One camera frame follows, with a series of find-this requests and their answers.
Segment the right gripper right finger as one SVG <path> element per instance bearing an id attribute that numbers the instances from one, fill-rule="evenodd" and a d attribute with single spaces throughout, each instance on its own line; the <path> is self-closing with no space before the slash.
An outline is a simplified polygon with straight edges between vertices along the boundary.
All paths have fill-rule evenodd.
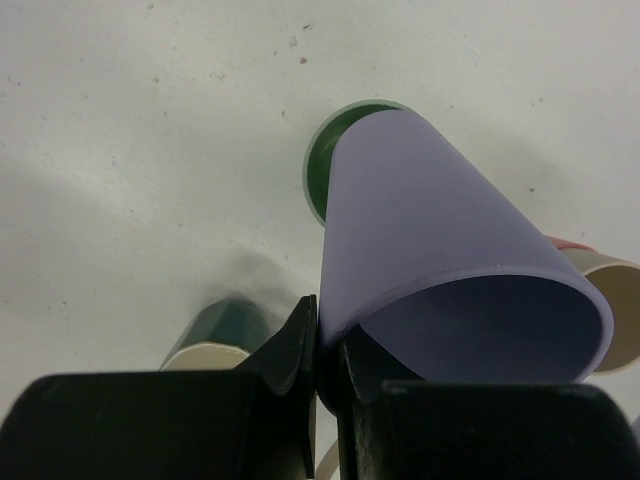
<path id="1" fill-rule="evenodd" d="M 435 384 L 363 330 L 338 349 L 345 479 L 636 479 L 639 446 L 584 384 Z"/>

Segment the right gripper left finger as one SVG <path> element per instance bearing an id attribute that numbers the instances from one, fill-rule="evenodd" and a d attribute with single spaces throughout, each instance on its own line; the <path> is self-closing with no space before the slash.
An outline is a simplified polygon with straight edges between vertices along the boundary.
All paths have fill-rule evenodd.
<path id="1" fill-rule="evenodd" d="M 5 479 L 310 479 L 317 301 L 230 370 L 60 374 L 1 427 Z"/>

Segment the dark green ceramic mug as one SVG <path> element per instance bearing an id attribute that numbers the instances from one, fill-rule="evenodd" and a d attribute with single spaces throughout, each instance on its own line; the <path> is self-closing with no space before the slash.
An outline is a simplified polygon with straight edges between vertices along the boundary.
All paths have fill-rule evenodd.
<path id="1" fill-rule="evenodd" d="M 244 298 L 224 298 L 199 312 L 186 327 L 161 371 L 230 370 L 270 337 L 264 312 Z"/>

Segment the lavender plastic cup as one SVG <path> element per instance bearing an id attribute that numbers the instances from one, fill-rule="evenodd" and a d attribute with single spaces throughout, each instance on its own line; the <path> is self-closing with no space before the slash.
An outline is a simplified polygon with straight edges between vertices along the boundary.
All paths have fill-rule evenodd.
<path id="1" fill-rule="evenodd" d="M 368 115 L 333 153 L 321 377 L 354 328 L 431 382 L 581 381 L 612 341 L 604 296 L 427 120 Z"/>

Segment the pink plastic cup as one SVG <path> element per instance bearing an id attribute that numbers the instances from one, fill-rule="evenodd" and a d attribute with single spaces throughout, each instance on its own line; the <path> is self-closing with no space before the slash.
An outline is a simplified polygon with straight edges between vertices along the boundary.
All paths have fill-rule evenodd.
<path id="1" fill-rule="evenodd" d="M 583 245 L 580 243 L 576 243 L 573 241 L 569 241 L 569 240 L 565 240 L 565 239 L 561 239 L 561 238 L 557 238 L 557 237 L 553 237 L 553 236 L 548 236 L 547 239 L 558 249 L 558 250 L 564 250 L 564 249 L 580 249 L 580 250 L 588 250 L 588 251 L 593 251 L 592 247 L 589 247 L 587 245 Z"/>

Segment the light green plastic cup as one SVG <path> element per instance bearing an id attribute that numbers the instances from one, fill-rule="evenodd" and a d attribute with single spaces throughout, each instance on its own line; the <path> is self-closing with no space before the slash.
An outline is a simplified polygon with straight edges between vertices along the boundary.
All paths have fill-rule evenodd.
<path id="1" fill-rule="evenodd" d="M 331 161 L 338 141 L 354 123 L 387 110 L 412 111 L 390 100 L 361 100 L 332 113 L 314 133 L 304 156 L 302 186 L 309 209 L 322 227 L 326 219 Z"/>

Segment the beige plastic cup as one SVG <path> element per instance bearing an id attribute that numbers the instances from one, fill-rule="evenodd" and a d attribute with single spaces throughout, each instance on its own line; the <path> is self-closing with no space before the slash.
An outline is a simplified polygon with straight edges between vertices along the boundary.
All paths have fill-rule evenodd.
<path id="1" fill-rule="evenodd" d="M 617 372 L 639 360 L 639 265 L 584 248 L 561 252 L 601 292 L 612 310 L 614 333 L 597 373 Z"/>

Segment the cream painted ceramic mug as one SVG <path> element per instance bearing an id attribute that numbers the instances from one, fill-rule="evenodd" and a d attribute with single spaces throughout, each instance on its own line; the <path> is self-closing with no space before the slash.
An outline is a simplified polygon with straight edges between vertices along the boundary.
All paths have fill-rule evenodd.
<path id="1" fill-rule="evenodd" d="M 331 480 L 339 468 L 339 445 L 335 440 L 319 462 L 315 471 L 315 480 Z"/>

